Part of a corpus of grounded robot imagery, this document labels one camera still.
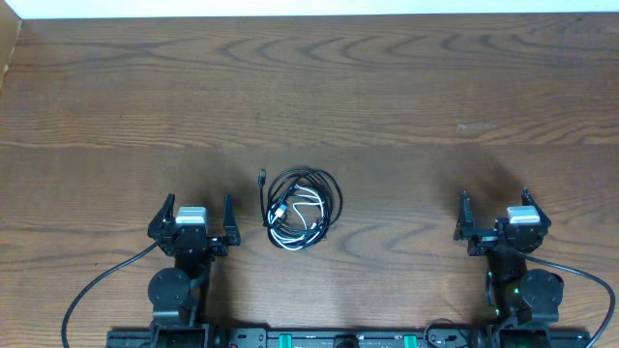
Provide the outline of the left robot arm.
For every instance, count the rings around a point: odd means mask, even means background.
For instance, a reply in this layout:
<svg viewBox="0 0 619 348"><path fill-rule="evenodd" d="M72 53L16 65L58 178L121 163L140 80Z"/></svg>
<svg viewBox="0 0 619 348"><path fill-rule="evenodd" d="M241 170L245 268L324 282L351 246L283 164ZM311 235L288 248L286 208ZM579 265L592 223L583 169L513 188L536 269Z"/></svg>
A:
<svg viewBox="0 0 619 348"><path fill-rule="evenodd" d="M211 280L211 266L230 247L241 243L231 197L224 198L223 234L208 234L204 207L182 207L173 213L175 195L170 193L148 225L147 235L174 265L157 272L148 286L153 305L152 347L226 347L226 329L204 321Z"/></svg>

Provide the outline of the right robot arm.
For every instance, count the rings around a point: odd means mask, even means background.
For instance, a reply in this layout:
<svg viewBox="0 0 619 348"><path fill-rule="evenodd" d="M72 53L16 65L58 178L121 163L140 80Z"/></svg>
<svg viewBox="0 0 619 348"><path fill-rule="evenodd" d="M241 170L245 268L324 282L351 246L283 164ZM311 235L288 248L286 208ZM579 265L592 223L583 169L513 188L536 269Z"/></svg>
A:
<svg viewBox="0 0 619 348"><path fill-rule="evenodd" d="M454 238L468 242L470 256L487 260L486 300L496 321L471 333L472 347L548 347L548 327L559 319L564 281L525 258L540 247L551 220L525 188L521 204L509 207L491 228L478 227L466 192L459 197Z"/></svg>

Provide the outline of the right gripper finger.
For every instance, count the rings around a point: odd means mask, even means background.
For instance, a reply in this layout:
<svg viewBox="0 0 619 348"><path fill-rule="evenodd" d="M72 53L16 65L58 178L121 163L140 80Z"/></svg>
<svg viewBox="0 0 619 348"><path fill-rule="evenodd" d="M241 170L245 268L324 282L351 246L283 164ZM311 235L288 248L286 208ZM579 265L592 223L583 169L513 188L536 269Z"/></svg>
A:
<svg viewBox="0 0 619 348"><path fill-rule="evenodd" d="M529 191L528 187L524 187L521 195L521 203L523 206L532 206L539 218L540 218L540 224L543 225L544 227L550 227L551 226L551 220L550 218L544 213L544 211L540 208L540 206L537 204L537 202L535 201L535 199L533 198L531 192Z"/></svg>
<svg viewBox="0 0 619 348"><path fill-rule="evenodd" d="M470 199L466 191L459 197L458 218L455 228L454 239L469 239L473 230L473 215L470 208Z"/></svg>

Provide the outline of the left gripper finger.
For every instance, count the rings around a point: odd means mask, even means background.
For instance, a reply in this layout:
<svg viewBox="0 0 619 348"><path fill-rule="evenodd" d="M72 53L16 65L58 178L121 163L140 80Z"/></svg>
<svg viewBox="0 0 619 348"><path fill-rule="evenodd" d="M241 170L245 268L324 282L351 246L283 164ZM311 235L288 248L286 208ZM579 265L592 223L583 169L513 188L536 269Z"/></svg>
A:
<svg viewBox="0 0 619 348"><path fill-rule="evenodd" d="M164 200L162 207L148 224L148 232L164 231L166 226L173 220L173 208L175 195L170 193Z"/></svg>
<svg viewBox="0 0 619 348"><path fill-rule="evenodd" d="M241 239L240 231L233 213L233 205L230 194L227 194L224 197L222 226L227 240Z"/></svg>

